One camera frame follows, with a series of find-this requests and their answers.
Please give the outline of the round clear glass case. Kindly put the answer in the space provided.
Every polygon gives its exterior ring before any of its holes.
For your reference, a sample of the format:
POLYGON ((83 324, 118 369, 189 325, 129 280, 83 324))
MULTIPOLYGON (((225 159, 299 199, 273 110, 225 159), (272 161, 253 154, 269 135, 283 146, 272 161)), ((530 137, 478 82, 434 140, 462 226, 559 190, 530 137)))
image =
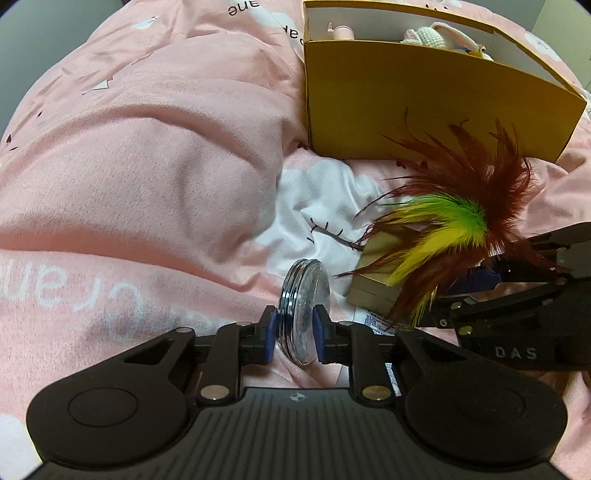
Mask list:
POLYGON ((300 259, 291 265, 281 287, 277 341, 295 365, 307 366, 317 358, 312 311, 331 310, 331 288, 325 266, 318 259, 300 259))

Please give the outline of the red yellow feather toy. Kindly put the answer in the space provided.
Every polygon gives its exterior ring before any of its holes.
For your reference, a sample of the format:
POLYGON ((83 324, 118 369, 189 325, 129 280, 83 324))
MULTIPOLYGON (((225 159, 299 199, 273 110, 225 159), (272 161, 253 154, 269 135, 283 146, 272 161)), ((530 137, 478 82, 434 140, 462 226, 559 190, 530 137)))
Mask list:
POLYGON ((393 325, 416 326, 437 295, 481 262, 507 254, 551 269, 555 262, 535 251, 518 223, 532 199, 532 167, 515 126, 495 123, 496 145, 488 148, 464 123, 451 123, 458 144, 451 148, 432 134, 407 133, 397 145, 412 152, 398 157, 405 183, 379 200, 388 212, 370 222, 361 242, 401 227, 420 227, 417 237, 396 247, 355 274, 386 270, 387 284, 400 293, 387 314, 393 325))

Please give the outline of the white pink crochet bunny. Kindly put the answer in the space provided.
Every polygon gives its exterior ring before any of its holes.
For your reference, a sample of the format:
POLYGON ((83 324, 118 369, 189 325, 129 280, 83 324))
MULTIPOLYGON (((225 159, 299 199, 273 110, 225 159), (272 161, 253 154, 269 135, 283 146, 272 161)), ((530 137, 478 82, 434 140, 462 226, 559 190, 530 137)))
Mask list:
POLYGON ((481 51, 485 48, 484 45, 478 44, 464 32, 445 23, 434 23, 431 26, 408 29, 402 42, 437 49, 463 49, 470 52, 481 51))

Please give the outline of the brown sailor bear plush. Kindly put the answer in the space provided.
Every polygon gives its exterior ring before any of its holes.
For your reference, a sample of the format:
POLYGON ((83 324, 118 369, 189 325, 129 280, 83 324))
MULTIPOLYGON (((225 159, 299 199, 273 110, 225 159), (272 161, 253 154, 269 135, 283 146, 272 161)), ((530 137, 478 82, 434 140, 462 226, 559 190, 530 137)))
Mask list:
POLYGON ((465 53, 475 58, 481 58, 488 61, 493 61, 493 58, 486 52, 486 47, 484 45, 476 45, 476 48, 469 48, 466 46, 461 46, 455 49, 456 52, 465 53))

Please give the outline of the small beige box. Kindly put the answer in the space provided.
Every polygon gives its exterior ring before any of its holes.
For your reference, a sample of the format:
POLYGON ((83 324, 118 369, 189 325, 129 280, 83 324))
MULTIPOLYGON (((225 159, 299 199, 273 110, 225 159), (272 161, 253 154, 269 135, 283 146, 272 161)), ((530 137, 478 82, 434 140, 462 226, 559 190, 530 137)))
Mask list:
MULTIPOLYGON (((369 239, 356 268, 365 268, 389 253, 397 253, 411 245, 419 232, 408 227, 398 227, 393 233, 381 232, 369 239)), ((390 262, 369 272, 353 274, 346 299, 349 304, 365 308, 383 317, 396 302, 401 287, 388 286, 387 281, 397 262, 390 262)))

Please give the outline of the pink patterned bed cover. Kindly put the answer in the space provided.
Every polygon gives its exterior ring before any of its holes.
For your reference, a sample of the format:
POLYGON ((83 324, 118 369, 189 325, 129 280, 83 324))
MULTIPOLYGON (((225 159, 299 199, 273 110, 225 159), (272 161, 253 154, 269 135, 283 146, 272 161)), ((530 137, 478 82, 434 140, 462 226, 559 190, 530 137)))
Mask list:
MULTIPOLYGON (((1 140, 1 475, 41 461, 26 416, 47 387, 166 332, 253 324, 300 259, 325 266, 335 321, 398 157, 311 148, 308 1, 132 1, 25 95, 1 140)), ((588 111, 555 161, 527 156, 518 229, 590 218, 588 111)), ((334 387, 276 339, 243 382, 334 387)))

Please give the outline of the yellow cardboard box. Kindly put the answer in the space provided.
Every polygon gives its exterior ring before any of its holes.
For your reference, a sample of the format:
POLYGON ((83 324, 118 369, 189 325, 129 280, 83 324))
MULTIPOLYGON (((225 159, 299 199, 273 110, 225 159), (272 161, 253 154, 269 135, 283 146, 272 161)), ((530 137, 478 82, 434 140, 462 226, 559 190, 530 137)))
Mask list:
POLYGON ((451 123, 493 147, 495 123, 515 126, 524 154, 555 161, 588 111, 560 58, 521 26, 459 1, 308 1, 304 68, 311 148, 342 160, 402 153, 407 133, 445 143, 451 123), (327 28, 348 25, 354 40, 327 28), (404 44, 408 29, 445 23, 486 47, 488 61, 404 44))

